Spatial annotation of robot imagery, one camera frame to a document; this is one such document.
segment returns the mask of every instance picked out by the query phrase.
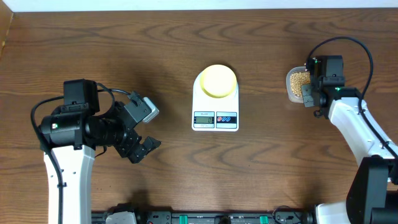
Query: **black cable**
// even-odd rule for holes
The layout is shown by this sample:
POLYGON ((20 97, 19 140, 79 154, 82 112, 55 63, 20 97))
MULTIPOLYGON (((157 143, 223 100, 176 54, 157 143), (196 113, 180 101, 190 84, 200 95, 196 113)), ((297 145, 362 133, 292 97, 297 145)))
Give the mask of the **black cable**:
POLYGON ((62 214, 62 212, 63 212, 63 208, 62 208, 62 206, 63 206, 63 202, 62 202, 63 201, 63 181, 62 181, 61 170, 58 167, 57 162, 55 162, 55 159, 54 159, 54 157, 51 154, 51 150, 50 150, 48 142, 44 139, 43 135, 40 133, 39 128, 36 125, 35 112, 36 112, 36 109, 40 105, 42 105, 44 103, 47 103, 47 102, 50 102, 50 101, 61 100, 61 99, 63 99, 63 96, 57 96, 57 97, 54 97, 54 98, 51 98, 51 99, 43 100, 40 103, 37 103, 32 108, 32 111, 30 112, 30 122, 32 122, 32 126, 33 126, 33 129, 34 129, 35 133, 36 133, 36 136, 39 139, 40 144, 42 145, 43 151, 49 156, 49 159, 50 159, 50 161, 51 161, 51 163, 52 163, 52 165, 53 165, 53 167, 55 169, 55 173, 57 174, 58 190, 59 190, 59 193, 58 193, 58 224, 62 224, 62 217, 63 217, 62 216, 63 215, 62 214))
POLYGON ((275 218, 275 212, 276 212, 277 210, 279 210, 280 208, 282 208, 282 207, 289 208, 289 209, 293 212, 293 214, 296 216, 296 218, 298 218, 298 220, 300 220, 299 222, 294 223, 294 224, 299 224, 299 223, 301 223, 301 217, 299 217, 299 216, 297 215, 297 213, 296 213, 295 211, 293 211, 293 208, 290 208, 290 207, 287 206, 287 205, 281 205, 281 206, 278 206, 277 208, 275 208, 275 210, 272 212, 272 215, 271 215, 272 219, 276 222, 276 224, 281 224, 281 223, 280 223, 279 221, 276 220, 276 218, 275 218))
POLYGON ((109 89, 112 92, 116 92, 116 93, 124 93, 126 95, 130 95, 131 93, 129 93, 128 91, 124 91, 124 90, 120 90, 120 89, 109 89))
POLYGON ((314 51, 316 51, 317 48, 319 48, 320 46, 322 46, 325 43, 334 41, 334 40, 351 40, 357 44, 359 44, 365 51, 366 54, 368 55, 369 58, 369 64, 370 64, 370 71, 369 71, 369 77, 368 80, 365 84, 364 90, 362 92, 361 97, 359 98, 358 101, 358 109, 359 109, 359 113, 361 114, 362 118, 364 119, 365 123, 369 126, 369 129, 372 130, 372 132, 374 133, 374 135, 378 138, 378 140, 381 142, 382 146, 385 147, 390 153, 391 155, 394 156, 395 159, 398 159, 398 155, 394 152, 394 150, 392 150, 389 146, 389 142, 385 141, 381 135, 376 131, 376 129, 373 127, 373 125, 370 123, 370 121, 368 120, 368 118, 365 115, 365 111, 364 109, 362 109, 362 101, 365 97, 365 93, 366 90, 368 90, 369 84, 371 82, 372 79, 372 75, 373 75, 373 59, 372 59, 372 54, 370 53, 369 49, 366 47, 366 45, 364 45, 361 41, 352 38, 352 37, 334 37, 334 38, 330 38, 328 40, 323 41, 322 43, 318 44, 314 49, 311 50, 310 54, 308 55, 307 61, 310 60, 311 55, 314 53, 314 51))
POLYGON ((103 155, 106 152, 106 150, 107 150, 107 147, 104 146, 104 151, 99 153, 98 155, 96 155, 94 158, 97 158, 98 156, 103 155))
POLYGON ((102 87, 102 90, 98 90, 98 93, 102 92, 102 91, 107 91, 112 97, 112 105, 109 108, 109 110, 107 110, 107 112, 105 112, 105 113, 103 113, 101 115, 96 116, 97 118, 101 119, 101 118, 107 117, 109 114, 111 114, 113 112, 113 109, 114 109, 114 95, 113 95, 112 91, 110 89, 106 88, 104 85, 102 85, 100 83, 97 83, 97 85, 102 87))

